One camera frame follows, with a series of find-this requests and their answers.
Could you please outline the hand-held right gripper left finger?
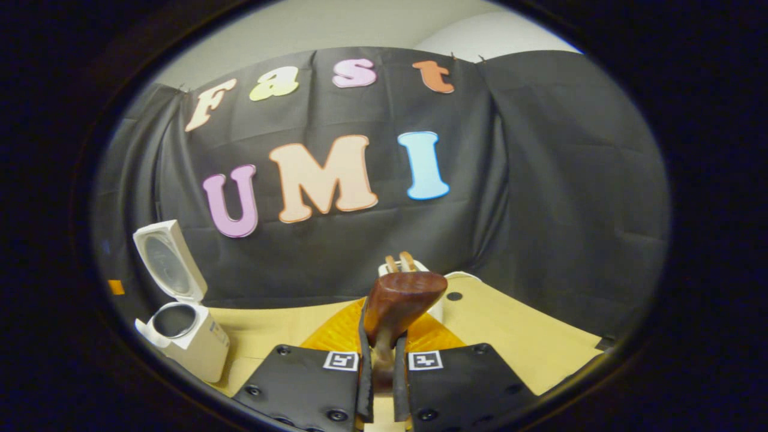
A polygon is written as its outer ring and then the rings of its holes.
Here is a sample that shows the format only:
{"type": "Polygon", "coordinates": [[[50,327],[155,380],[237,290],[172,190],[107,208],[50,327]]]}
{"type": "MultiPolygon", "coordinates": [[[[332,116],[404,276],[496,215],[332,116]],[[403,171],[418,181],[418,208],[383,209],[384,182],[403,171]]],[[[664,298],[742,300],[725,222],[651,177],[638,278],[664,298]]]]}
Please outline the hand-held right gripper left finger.
{"type": "Polygon", "coordinates": [[[364,307],[365,299],[343,307],[299,346],[274,346],[233,399],[297,430],[363,430],[373,418],[364,307]]]}

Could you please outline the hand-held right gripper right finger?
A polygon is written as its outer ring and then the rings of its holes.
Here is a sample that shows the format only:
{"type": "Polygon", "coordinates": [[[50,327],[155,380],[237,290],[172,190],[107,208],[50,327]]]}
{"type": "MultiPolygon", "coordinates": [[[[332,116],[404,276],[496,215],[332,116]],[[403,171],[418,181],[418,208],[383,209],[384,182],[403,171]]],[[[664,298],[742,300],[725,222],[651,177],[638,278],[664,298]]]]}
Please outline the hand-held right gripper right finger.
{"type": "Polygon", "coordinates": [[[492,345],[466,344],[429,314],[395,346],[395,420],[408,431],[496,430],[538,401],[492,345]]]}

